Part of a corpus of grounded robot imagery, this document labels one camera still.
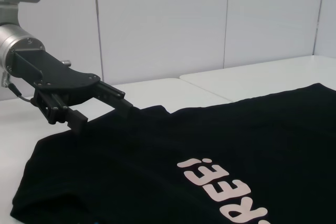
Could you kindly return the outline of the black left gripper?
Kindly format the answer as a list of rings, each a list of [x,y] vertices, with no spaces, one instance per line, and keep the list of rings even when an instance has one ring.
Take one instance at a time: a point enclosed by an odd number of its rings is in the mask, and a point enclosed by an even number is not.
[[[40,109],[49,124],[66,123],[74,132],[81,132],[88,118],[69,106],[86,102],[93,97],[128,117],[133,105],[125,93],[93,73],[78,72],[44,50],[16,51],[11,74],[33,88],[31,104]]]

